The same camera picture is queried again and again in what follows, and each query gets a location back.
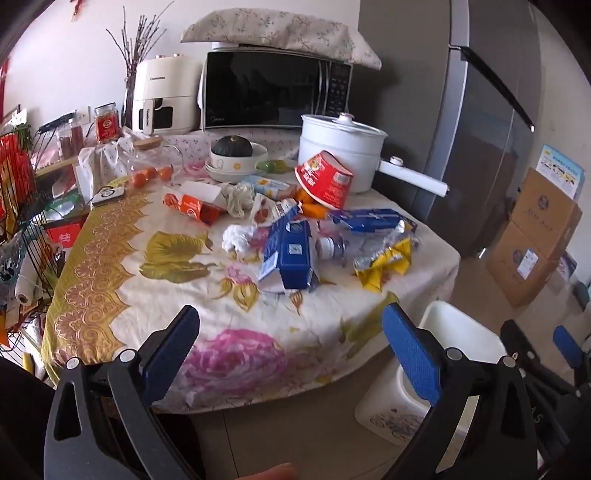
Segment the dried branches in vase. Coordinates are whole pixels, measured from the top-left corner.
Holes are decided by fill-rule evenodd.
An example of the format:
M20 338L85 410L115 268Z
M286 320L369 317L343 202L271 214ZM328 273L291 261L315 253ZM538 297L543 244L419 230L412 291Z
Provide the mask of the dried branches in vase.
M120 120L121 125L124 127L132 127L133 96L137 68L166 32L165 29L160 27L161 17L172 4L173 1L170 1L159 14L154 14L152 17L140 15L134 35L129 35L127 32L126 8L122 7L123 23L120 29L120 38L116 38L109 29L106 30L122 55L125 64L125 94Z

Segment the floral tablecloth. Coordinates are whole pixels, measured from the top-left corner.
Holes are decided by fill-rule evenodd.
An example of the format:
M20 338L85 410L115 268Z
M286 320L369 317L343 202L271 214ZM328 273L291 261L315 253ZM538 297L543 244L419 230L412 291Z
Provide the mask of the floral tablecloth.
M92 210L66 260L45 321L41 356L52 380L66 362L107 362L140 347L194 307L200 331L159 402L200 413L286 398L353 373L387 346L381 315L399 301L420 318L448 299L459 253L428 226L405 275L387 273L380 292L339 263L318 267L312 291L263 292L262 257L222 249L228 215L211 226L162 202L154 183Z

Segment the red instant noodle cup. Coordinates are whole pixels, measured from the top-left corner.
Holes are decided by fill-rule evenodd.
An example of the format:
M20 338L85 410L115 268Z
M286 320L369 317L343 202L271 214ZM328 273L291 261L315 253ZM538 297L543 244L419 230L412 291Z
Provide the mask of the red instant noodle cup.
M332 210L345 206L355 178L352 171L325 150L298 164L294 174L311 198Z

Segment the white air fryer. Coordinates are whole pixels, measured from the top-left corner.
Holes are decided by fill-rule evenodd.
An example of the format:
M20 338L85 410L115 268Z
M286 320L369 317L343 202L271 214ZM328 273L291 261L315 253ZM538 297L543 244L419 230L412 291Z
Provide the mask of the white air fryer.
M197 125L201 63L174 54L142 61L136 71L132 130L144 135L175 135Z

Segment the blue white appliance box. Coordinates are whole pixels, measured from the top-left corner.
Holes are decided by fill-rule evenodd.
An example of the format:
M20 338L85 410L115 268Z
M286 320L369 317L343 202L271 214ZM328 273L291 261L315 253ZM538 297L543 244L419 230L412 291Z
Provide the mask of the blue white appliance box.
M585 170L560 151L544 144L535 170L577 202L585 184Z

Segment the grey refrigerator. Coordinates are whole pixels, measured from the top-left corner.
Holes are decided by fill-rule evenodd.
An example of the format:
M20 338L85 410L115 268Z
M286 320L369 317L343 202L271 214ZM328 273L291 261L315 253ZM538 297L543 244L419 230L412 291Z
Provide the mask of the grey refrigerator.
M449 191L439 197L385 174L374 187L462 256L489 247L526 171L540 108L532 5L365 1L359 29L382 66L353 71L349 110L386 133L385 157Z

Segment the lower cardboard box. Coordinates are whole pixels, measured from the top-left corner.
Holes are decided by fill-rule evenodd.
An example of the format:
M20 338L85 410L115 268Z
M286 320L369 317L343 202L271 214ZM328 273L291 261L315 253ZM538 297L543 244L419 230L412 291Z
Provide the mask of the lower cardboard box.
M558 266L510 221L487 257L486 267L514 308L529 305Z

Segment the upper cardboard box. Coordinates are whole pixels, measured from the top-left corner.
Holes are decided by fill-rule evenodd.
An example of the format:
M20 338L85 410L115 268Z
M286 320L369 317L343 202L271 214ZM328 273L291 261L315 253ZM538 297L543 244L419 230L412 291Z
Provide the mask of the upper cardboard box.
M575 201L536 170L528 170L511 221L546 259L562 256L581 218Z

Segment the yellow snack wrapper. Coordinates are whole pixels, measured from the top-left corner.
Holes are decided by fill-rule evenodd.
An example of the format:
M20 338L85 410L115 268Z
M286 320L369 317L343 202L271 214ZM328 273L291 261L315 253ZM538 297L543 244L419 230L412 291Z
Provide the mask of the yellow snack wrapper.
M353 259L353 271L363 289L380 293L391 272L406 275L412 265L413 241L410 237L387 242L378 251Z

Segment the beige paper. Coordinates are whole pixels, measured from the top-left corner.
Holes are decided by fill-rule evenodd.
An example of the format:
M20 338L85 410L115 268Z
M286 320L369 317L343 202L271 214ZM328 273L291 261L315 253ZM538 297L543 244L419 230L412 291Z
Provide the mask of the beige paper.
M225 199L225 210L233 218L243 219L246 213L252 209L256 192L252 185L238 183L236 185L223 184L222 196Z

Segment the white trash bin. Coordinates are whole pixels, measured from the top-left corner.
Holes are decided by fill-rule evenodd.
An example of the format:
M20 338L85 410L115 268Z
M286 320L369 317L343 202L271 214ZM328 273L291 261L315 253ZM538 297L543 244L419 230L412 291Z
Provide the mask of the white trash bin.
M474 361L495 364L506 355L497 334L443 301L432 302L418 326L430 331L443 347L455 347ZM355 417L373 433L404 446L429 408L415 393L398 360L392 359L356 406Z

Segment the red label glass jar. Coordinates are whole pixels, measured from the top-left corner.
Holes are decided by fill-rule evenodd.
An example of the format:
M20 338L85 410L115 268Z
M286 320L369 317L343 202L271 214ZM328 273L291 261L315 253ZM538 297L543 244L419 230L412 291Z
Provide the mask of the red label glass jar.
M116 141L120 137L118 110L115 102L94 108L94 126L98 143Z

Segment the orange peel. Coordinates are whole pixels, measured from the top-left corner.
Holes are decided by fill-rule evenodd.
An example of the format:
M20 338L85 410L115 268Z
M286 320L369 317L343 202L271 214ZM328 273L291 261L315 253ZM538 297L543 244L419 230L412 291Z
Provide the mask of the orange peel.
M315 199L303 188L297 190L297 193L294 195L294 200L300 205L301 214L304 215L304 217L324 220L328 215L329 209L315 201Z

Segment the white electric cooking pot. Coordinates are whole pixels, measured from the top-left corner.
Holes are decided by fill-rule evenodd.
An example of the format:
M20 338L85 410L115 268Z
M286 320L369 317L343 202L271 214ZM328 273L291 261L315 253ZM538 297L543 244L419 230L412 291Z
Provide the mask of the white electric cooking pot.
M341 113L339 117L308 114L301 119L298 162L302 164L322 150L328 151L353 173L349 192L369 191L374 176L380 172L442 198L448 194L449 186L445 182L408 168L399 157L383 157L388 137L383 130L356 122L349 113Z

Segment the glass jug wooden lid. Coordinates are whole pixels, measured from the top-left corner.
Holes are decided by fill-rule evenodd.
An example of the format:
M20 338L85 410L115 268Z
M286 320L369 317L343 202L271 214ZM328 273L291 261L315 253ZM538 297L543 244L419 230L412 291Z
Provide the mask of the glass jug wooden lid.
M152 180L166 183L183 173L184 158L162 136L153 136L131 141L126 168L131 186L141 189Z

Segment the small blue white box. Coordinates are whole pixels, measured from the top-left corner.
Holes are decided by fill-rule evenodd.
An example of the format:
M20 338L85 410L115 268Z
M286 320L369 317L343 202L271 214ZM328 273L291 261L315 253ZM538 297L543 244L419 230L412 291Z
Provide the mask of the small blue white box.
M569 282L575 273L577 268L576 260L570 255L568 251L565 251L559 260L557 271L565 282Z

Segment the blue cracker box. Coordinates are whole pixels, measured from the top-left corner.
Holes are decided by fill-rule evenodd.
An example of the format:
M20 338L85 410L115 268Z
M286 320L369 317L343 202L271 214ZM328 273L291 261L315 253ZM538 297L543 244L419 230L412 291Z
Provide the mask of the blue cracker box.
M418 228L414 220L389 208L332 210L328 218L335 225L342 225L353 232L377 232L403 226L403 232L415 233Z

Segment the clear crushed plastic bottle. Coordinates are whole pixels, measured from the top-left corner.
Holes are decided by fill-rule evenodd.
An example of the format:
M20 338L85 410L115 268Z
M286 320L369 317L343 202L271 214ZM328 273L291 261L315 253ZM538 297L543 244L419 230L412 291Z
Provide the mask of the clear crushed plastic bottle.
M318 260L335 261L344 267L353 268L353 259L378 251L387 242L394 242L410 237L413 251L421 245L420 239L411 231L399 229L377 232L353 232L342 225L324 227L315 239L315 253Z

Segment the white nut snack bag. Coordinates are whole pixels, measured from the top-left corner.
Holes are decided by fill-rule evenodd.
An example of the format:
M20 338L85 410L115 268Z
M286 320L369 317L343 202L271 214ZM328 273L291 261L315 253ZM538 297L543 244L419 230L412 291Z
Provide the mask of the white nut snack bag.
M273 200L263 194L256 193L250 210L249 222L257 227L269 227L281 217L300 212L293 198Z

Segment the white tissue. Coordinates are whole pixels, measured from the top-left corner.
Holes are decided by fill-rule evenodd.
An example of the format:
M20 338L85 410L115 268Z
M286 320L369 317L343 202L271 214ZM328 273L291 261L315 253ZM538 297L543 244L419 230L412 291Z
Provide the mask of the white tissue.
M250 241L256 235L256 231L255 225L229 225L222 234L221 248L228 253L246 253L252 247Z

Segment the dark blue milk carton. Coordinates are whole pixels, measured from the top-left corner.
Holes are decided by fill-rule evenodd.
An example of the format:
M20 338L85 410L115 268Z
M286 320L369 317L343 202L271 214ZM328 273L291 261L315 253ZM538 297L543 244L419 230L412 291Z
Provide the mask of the dark blue milk carton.
M264 293L311 291L320 285L311 225L294 206L270 225L257 286Z

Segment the orange white carton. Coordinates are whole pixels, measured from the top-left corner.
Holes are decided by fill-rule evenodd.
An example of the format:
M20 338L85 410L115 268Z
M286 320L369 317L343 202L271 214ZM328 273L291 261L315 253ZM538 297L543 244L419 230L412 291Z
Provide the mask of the orange white carton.
M206 226L217 222L227 205L221 187L195 181L165 186L162 204Z

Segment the floral cloth microwave cover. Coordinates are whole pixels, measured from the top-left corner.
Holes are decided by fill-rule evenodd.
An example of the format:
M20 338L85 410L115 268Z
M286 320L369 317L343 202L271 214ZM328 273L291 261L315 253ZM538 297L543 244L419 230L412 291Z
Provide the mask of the floral cloth microwave cover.
M280 10L214 10L188 26L181 41L247 44L314 54L374 70L382 68L382 60L358 30L332 20Z

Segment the dark green squash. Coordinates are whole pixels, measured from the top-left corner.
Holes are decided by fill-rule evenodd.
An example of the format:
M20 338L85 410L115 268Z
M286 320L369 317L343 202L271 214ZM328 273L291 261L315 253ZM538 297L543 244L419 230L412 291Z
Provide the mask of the dark green squash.
M253 152L252 143L238 135L221 137L211 147L211 152L224 157L250 157Z

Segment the cardboard box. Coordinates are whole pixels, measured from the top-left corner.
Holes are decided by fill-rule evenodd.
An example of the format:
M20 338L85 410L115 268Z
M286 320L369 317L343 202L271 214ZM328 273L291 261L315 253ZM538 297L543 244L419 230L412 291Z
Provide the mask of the cardboard box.
M511 221L546 259L562 256L581 218L575 201L536 170L528 170Z
M487 257L486 267L514 308L529 305L558 266L510 221Z

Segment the black microwave oven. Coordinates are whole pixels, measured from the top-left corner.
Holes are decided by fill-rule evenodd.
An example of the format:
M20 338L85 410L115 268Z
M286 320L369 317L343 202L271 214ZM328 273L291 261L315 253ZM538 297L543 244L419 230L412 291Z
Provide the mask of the black microwave oven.
M300 128L304 115L349 110L353 66L328 58L253 46L207 53L201 74L200 126Z

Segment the light blue milk carton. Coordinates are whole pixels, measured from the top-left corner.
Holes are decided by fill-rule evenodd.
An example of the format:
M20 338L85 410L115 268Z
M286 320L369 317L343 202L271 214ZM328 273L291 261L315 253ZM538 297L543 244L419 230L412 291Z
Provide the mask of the light blue milk carton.
M293 198L297 192L297 186L294 184L288 184L259 175L246 176L240 183L252 186L254 192L274 201Z

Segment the white round device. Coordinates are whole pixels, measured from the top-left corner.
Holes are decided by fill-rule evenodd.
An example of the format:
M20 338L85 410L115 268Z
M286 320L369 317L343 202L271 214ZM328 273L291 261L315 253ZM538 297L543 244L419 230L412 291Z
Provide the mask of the white round device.
M124 187L110 187L105 186L101 188L92 198L91 205L93 207L105 204L122 198L125 194Z

